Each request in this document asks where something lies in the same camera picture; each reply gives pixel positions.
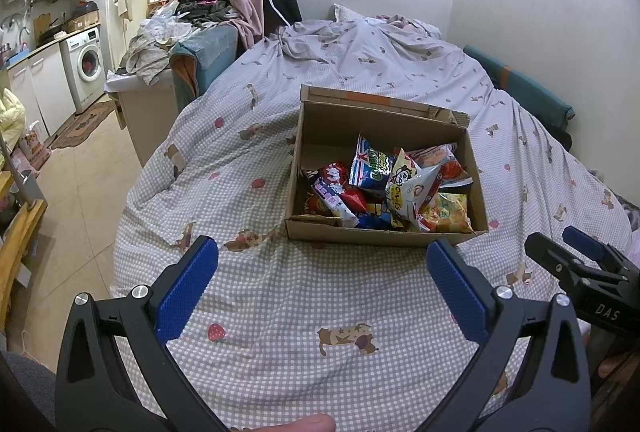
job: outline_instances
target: doormat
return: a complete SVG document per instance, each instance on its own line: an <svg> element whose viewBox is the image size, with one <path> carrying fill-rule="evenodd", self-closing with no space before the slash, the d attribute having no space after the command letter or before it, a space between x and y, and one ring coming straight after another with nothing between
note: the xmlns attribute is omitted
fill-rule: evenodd
<svg viewBox="0 0 640 432"><path fill-rule="evenodd" d="M84 143L98 125L115 110L112 100L92 104L87 110L73 120L71 125L62 131L51 144L51 149L77 147Z"/></svg>

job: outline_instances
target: white cabinet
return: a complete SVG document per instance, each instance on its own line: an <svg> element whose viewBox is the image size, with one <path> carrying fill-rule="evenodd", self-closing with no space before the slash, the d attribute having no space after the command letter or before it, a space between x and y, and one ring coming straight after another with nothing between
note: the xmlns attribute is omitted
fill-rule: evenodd
<svg viewBox="0 0 640 432"><path fill-rule="evenodd" d="M27 126L39 121L41 141L52 136L76 113L66 82L60 44L53 44L9 70L12 92L24 105Z"/></svg>
<svg viewBox="0 0 640 432"><path fill-rule="evenodd" d="M29 68L40 113L47 131L53 135L76 113L76 104L62 65L60 44L53 44L30 58Z"/></svg>
<svg viewBox="0 0 640 432"><path fill-rule="evenodd" d="M44 125L38 100L33 92L29 60L22 60L9 70L9 83L11 91L18 97L24 107L26 126L30 126L34 121L39 121L36 125L38 138L42 142L46 141L47 137L49 137L49 132L47 132L47 128Z"/></svg>

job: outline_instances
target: cardboard box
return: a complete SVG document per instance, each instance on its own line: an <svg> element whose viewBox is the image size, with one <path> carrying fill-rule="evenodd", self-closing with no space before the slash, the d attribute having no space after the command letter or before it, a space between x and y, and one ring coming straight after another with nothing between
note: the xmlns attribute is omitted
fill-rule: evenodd
<svg viewBox="0 0 640 432"><path fill-rule="evenodd" d="M69 20L66 23L66 32L75 33L76 31L82 31L87 27L97 24L99 20L100 18L98 16L98 11L91 11L90 13L82 15L81 17Z"/></svg>
<svg viewBox="0 0 640 432"><path fill-rule="evenodd" d="M291 240L365 245L425 247L439 238L465 242L489 230L478 168L466 131L468 116L445 108L385 96L303 85L298 134L293 153L285 225ZM468 194L473 233L414 233L358 229L320 224L303 214L307 183L302 170L315 170L337 160L351 166L358 134L376 150L417 150L444 143L458 144L456 157L473 177L460 188Z"/></svg>

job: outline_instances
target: chip bag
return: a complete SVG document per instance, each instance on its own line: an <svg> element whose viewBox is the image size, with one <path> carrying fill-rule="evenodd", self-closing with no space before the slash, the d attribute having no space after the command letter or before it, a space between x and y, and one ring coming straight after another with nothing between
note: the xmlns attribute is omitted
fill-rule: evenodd
<svg viewBox="0 0 640 432"><path fill-rule="evenodd" d="M436 194L441 182L439 165L422 169L401 149L386 184L386 201L415 229L431 231L433 225L425 220L422 209Z"/></svg>
<svg viewBox="0 0 640 432"><path fill-rule="evenodd" d="M319 170L322 178L331 185L334 192L353 213L364 213L367 211L367 202L364 194L348 183L349 169L342 161L336 161Z"/></svg>
<svg viewBox="0 0 640 432"><path fill-rule="evenodd" d="M438 192L422 214L427 224L438 233L471 233L473 229L466 207L465 194Z"/></svg>
<svg viewBox="0 0 640 432"><path fill-rule="evenodd" d="M360 134L356 155L351 165L349 184L368 192L384 195L393 164L393 158L373 150L369 142Z"/></svg>
<svg viewBox="0 0 640 432"><path fill-rule="evenodd" d="M332 216L331 211L327 209L326 205L318 194L313 190L308 190L306 193L305 206L303 208L304 213L307 215L322 215L324 217Z"/></svg>
<svg viewBox="0 0 640 432"><path fill-rule="evenodd" d="M457 148L458 145L456 143L447 143L423 150L414 150L407 152L407 154L420 168L440 165L443 188L470 185L474 182L473 178L463 170L455 155L453 155Z"/></svg>
<svg viewBox="0 0 640 432"><path fill-rule="evenodd" d="M358 226L364 229L384 229L404 231L405 224L386 203L368 203L367 211L358 215Z"/></svg>
<svg viewBox="0 0 640 432"><path fill-rule="evenodd" d="M319 173L310 176L309 182L311 189L320 197L321 202L331 211L332 215L342 219L343 227L356 227L358 225L358 218L347 208L340 196L331 185L322 179Z"/></svg>

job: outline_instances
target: faucet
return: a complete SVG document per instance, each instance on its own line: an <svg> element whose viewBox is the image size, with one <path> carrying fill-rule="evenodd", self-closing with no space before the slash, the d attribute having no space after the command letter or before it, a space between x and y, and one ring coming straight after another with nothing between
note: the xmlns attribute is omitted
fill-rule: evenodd
<svg viewBox="0 0 640 432"><path fill-rule="evenodd" d="M24 26L22 29L20 29L20 34L18 34L18 52L20 52L20 48L22 47L22 32L23 31L27 31L27 36L31 35L31 31L29 30L29 28L27 26Z"/></svg>

